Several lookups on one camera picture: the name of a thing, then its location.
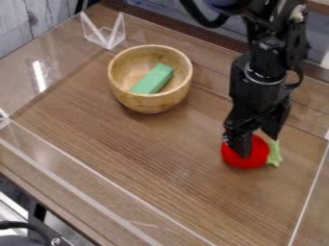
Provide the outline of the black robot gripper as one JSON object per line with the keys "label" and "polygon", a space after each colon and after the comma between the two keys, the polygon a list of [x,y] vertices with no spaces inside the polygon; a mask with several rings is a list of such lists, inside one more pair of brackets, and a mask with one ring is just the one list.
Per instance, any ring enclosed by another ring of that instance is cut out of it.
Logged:
{"label": "black robot gripper", "polygon": [[246,158],[251,150],[255,130],[272,139],[290,113],[290,92],[295,85],[286,84],[287,69],[266,61],[256,67],[250,53],[231,63],[228,95],[232,108],[223,123],[223,139],[234,152]]}

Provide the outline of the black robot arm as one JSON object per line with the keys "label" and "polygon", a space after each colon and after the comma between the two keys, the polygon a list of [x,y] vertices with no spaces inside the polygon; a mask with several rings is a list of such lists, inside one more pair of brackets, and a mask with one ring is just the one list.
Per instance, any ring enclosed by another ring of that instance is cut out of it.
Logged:
{"label": "black robot arm", "polygon": [[306,0],[204,0],[216,13],[207,19],[195,0],[180,0],[194,20],[206,28],[219,27],[230,16],[246,23],[247,52],[230,68],[228,95],[232,109],[223,122],[224,143],[240,156],[251,151],[251,137],[262,130],[279,136],[290,111],[290,93],[301,85],[286,81],[293,71],[303,75],[301,62],[309,54]]}

